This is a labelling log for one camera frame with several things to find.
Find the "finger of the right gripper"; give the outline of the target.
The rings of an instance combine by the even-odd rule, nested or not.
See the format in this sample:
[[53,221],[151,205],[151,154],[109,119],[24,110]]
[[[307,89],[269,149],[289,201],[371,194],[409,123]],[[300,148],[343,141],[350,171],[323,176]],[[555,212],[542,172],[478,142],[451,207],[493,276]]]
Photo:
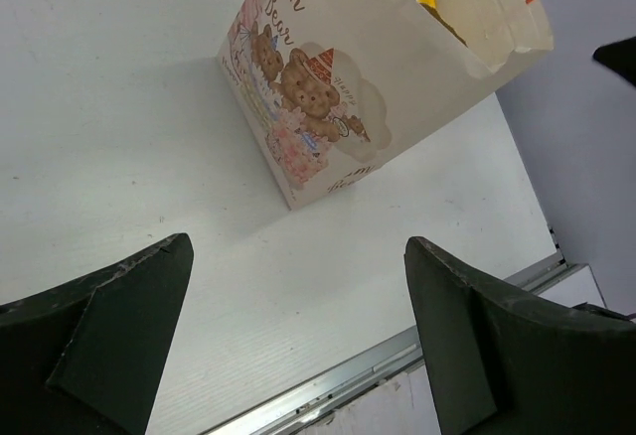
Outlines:
[[636,86],[636,37],[606,44],[594,51],[592,59]]

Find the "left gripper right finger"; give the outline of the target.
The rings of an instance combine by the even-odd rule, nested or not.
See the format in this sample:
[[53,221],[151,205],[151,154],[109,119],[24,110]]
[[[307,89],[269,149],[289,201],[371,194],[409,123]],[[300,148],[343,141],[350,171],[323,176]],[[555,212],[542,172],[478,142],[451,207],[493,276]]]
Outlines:
[[408,293],[445,434],[631,434],[635,324],[567,307],[473,268],[424,237]]

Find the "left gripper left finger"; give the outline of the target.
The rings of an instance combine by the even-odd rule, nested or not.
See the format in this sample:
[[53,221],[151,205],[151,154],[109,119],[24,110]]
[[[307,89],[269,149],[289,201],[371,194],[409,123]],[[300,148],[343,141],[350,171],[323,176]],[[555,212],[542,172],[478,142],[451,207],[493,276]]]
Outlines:
[[145,433],[193,262],[175,233],[2,305],[2,433]]

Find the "yellow chips bag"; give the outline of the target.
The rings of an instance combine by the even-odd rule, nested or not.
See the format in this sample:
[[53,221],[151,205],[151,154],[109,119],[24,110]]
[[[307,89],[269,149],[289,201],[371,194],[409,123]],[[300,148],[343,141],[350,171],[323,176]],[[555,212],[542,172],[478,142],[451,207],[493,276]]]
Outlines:
[[461,44],[466,46],[466,41],[459,36],[455,29],[449,25],[439,14],[435,7],[431,7],[427,4],[423,4],[422,7],[428,11],[428,13],[435,18],[449,33],[451,33]]

